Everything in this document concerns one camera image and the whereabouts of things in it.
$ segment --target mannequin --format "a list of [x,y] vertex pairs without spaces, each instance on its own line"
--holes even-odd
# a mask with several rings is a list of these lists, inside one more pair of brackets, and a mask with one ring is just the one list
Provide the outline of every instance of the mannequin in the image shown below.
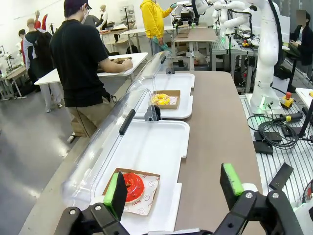
[[100,30],[105,30],[108,23],[108,13],[106,12],[107,6],[102,5],[100,6],[100,10],[102,12],[101,19],[100,19]]

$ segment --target red frosted donut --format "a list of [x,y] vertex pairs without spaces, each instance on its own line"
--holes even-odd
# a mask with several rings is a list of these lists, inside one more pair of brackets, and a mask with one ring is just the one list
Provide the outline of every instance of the red frosted donut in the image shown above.
[[127,187],[127,203],[131,203],[142,196],[145,186],[138,175],[133,173],[124,174],[124,180]]

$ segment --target yellow donut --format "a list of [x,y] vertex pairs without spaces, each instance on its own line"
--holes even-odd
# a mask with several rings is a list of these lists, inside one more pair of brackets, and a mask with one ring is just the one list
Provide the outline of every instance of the yellow donut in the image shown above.
[[156,94],[152,97],[152,103],[155,105],[167,105],[171,103],[171,99],[166,94]]

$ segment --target black backpack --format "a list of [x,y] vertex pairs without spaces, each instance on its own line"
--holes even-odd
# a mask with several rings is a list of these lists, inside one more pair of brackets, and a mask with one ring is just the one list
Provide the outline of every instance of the black backpack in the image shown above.
[[[133,54],[138,53],[138,48],[134,45],[132,45]],[[127,48],[126,54],[131,54],[130,47]]]

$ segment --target black jacket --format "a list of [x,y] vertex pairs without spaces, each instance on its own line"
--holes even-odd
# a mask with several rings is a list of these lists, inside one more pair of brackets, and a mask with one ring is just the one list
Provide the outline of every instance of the black jacket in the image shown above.
[[[290,39],[297,41],[300,35],[301,25],[297,27],[294,33],[290,35]],[[309,26],[306,26],[302,32],[302,44],[298,50],[301,53],[302,65],[311,65],[313,61],[313,32]]]

